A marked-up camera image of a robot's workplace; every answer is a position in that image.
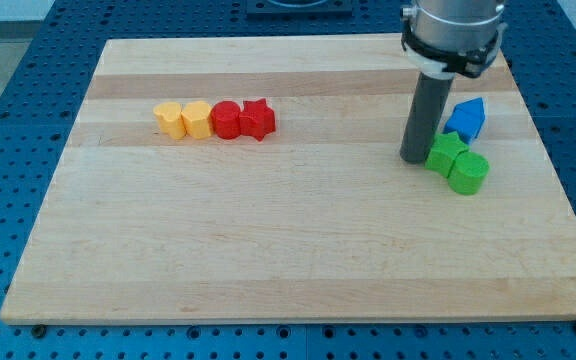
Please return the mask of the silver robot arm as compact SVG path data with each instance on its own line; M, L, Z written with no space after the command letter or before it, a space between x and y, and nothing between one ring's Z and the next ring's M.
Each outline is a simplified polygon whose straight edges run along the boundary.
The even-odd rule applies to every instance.
M422 74L478 78L494 62L505 0L412 0L400 9L402 48Z

